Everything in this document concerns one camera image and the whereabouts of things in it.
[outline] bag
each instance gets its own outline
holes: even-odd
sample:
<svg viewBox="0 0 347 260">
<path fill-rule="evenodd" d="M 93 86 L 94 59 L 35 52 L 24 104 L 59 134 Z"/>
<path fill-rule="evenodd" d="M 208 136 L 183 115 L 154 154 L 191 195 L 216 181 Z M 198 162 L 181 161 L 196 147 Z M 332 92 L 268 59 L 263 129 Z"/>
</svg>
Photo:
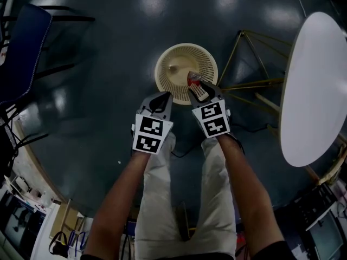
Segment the bag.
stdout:
<svg viewBox="0 0 347 260">
<path fill-rule="evenodd" d="M 62 244 L 59 241 L 55 241 L 61 234 L 63 234 L 65 244 Z M 54 242 L 55 242 L 55 244 L 52 248 L 52 252 L 50 252 L 50 247 L 53 245 Z M 50 254 L 60 255 L 60 256 L 67 259 L 67 252 L 69 250 L 69 246 L 67 244 L 67 238 L 66 238 L 66 235 L 64 232 L 60 231 L 54 236 L 54 238 L 52 239 L 52 241 L 49 244 L 48 250 L 49 250 Z"/>
</svg>

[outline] blue chair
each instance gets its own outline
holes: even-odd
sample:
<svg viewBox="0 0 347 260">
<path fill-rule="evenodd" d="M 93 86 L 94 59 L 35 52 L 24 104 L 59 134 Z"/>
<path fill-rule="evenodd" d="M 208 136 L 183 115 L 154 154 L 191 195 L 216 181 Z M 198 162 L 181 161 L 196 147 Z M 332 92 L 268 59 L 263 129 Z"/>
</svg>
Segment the blue chair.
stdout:
<svg viewBox="0 0 347 260">
<path fill-rule="evenodd" d="M 28 94 L 35 79 L 74 66 L 74 64 L 67 64 L 40 73 L 36 72 L 44 41 L 54 20 L 54 16 L 46 12 L 44 8 L 69 9 L 65 6 L 39 7 L 27 4 L 21 9 L 18 17 L 6 17 L 8 21 L 17 21 L 12 30 L 10 42 L 7 44 L 8 50 L 5 62 L 0 66 L 0 144 L 2 145 L 0 178 L 2 178 L 2 174 L 10 175 L 14 159 L 18 155 L 20 147 L 48 136 L 48 134 L 44 134 L 29 140 L 33 135 L 28 135 L 23 140 L 20 140 L 12 132 L 12 119 L 25 106 L 24 104 L 24 106 L 18 107 L 16 105 L 17 102 Z M 56 20 L 93 21 L 94 19 L 81 16 L 58 16 Z M 8 118 L 8 113 L 15 108 L 17 109 Z"/>
<path fill-rule="evenodd" d="M 17 21 L 8 44 L 5 62 L 0 66 L 0 107 L 2 108 L 11 106 L 24 97 L 30 91 L 33 80 L 74 67 L 74 64 L 67 64 L 36 73 L 44 41 L 54 19 L 54 16 L 43 8 L 68 9 L 64 6 L 39 7 L 27 4 L 23 6 L 18 17 L 11 19 Z M 74 21 L 72 18 L 75 18 L 65 17 L 65 19 L 58 18 L 57 21 Z M 90 17 L 85 18 L 88 18 L 86 21 L 94 20 Z"/>
</svg>

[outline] human arm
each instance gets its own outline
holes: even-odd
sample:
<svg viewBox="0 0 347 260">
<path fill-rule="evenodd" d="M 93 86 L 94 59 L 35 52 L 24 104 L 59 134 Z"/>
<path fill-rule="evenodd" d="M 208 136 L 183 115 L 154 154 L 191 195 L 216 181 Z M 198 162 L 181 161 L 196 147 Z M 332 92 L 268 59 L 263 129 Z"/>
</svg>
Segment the human arm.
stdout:
<svg viewBox="0 0 347 260">
<path fill-rule="evenodd" d="M 118 258 L 124 225 L 149 157 L 150 154 L 134 152 L 94 217 L 85 254 L 103 260 Z"/>
<path fill-rule="evenodd" d="M 251 256 L 283 241 L 270 197 L 243 155 L 239 144 L 227 135 L 217 137 L 234 191 Z"/>
</svg>

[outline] desk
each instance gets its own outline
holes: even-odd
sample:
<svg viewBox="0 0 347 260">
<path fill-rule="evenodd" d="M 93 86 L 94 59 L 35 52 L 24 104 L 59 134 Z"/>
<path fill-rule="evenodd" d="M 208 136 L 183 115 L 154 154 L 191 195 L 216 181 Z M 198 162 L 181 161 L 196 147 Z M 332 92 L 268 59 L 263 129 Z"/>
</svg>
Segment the desk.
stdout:
<svg viewBox="0 0 347 260">
<path fill-rule="evenodd" d="M 322 156 L 347 115 L 347 43 L 337 23 L 315 12 L 292 48 L 280 107 L 286 161 L 306 166 Z"/>
</svg>

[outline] round basket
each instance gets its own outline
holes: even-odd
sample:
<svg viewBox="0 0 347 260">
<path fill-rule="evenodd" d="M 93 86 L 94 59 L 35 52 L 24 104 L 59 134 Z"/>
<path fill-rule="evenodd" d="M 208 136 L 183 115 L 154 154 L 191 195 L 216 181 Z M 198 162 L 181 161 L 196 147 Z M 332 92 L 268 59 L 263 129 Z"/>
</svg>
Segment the round basket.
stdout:
<svg viewBox="0 0 347 260">
<path fill-rule="evenodd" d="M 170 47 L 162 53 L 156 65 L 155 79 L 158 89 L 161 92 L 171 92 L 174 103 L 190 105 L 187 83 L 189 72 L 199 73 L 203 81 L 217 84 L 217 64 L 206 49 L 192 43 Z M 207 98 L 208 94 L 201 86 L 192 84 L 191 88 L 200 100 Z"/>
</svg>

